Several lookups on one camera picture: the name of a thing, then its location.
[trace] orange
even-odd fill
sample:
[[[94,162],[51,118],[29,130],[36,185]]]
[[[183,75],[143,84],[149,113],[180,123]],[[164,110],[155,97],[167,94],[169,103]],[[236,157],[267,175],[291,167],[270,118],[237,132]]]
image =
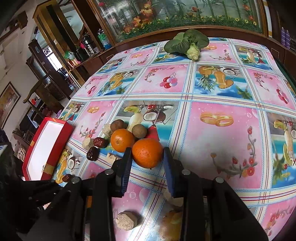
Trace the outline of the orange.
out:
[[[163,158],[161,143],[152,138],[138,140],[132,148],[135,163],[143,168],[155,167]]]
[[[118,129],[111,135],[111,145],[115,151],[125,152],[127,147],[132,147],[135,143],[134,135],[127,129]]]

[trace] wooden chair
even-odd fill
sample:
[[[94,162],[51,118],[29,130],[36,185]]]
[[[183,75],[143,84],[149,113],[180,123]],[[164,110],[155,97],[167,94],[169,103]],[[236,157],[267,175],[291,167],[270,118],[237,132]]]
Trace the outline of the wooden chair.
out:
[[[48,106],[49,109],[53,110],[56,114],[63,110],[64,107],[61,105],[60,102],[54,96],[44,87],[43,80],[46,78],[49,78],[51,82],[55,85],[55,87],[69,100],[71,99],[70,96],[68,96],[52,79],[50,76],[50,71],[43,76],[41,79],[38,80],[38,82],[33,86],[33,88],[29,91],[29,94],[26,99],[23,100],[23,103],[29,103],[29,105],[34,109],[34,111],[37,112],[39,116],[42,118],[45,118],[45,116],[33,105],[33,103],[30,101],[31,95],[35,92],[42,100],[43,102]]]

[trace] picture frame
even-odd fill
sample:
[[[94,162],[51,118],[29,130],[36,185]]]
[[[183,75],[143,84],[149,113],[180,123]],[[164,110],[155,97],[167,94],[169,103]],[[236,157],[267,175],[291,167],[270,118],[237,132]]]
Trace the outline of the picture frame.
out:
[[[0,95],[0,126],[2,129],[20,97],[21,95],[11,82],[2,91]]]

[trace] patterned tablecloth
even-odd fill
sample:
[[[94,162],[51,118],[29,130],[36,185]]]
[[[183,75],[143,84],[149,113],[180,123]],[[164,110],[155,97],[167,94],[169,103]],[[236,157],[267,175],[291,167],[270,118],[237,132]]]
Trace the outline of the patterned tablecloth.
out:
[[[293,89],[265,46],[210,38],[199,61],[192,62],[168,55],[165,43],[116,54],[75,94],[59,117],[75,130],[54,178],[65,185],[61,178],[67,173],[87,179],[110,168],[106,155],[122,153],[109,145],[96,162],[88,161],[84,138],[103,137],[105,123],[128,123],[135,113],[149,128],[155,120],[145,114],[153,111],[148,105],[156,105],[160,114],[154,135],[162,145],[200,177],[227,180],[272,240],[296,205]],[[75,162],[63,165],[70,156]],[[127,232],[116,227],[116,240],[160,240],[162,221],[170,222],[180,211],[165,201],[166,188],[162,163],[149,170],[133,162],[126,194],[112,200],[113,216],[129,210],[141,222]]]

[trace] open box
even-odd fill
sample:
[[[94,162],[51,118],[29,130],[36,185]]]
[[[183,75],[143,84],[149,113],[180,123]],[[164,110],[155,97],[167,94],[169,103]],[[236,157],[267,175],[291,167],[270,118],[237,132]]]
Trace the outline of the open box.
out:
[[[44,118],[30,144],[22,167],[27,181],[51,179],[73,129],[66,121]]]

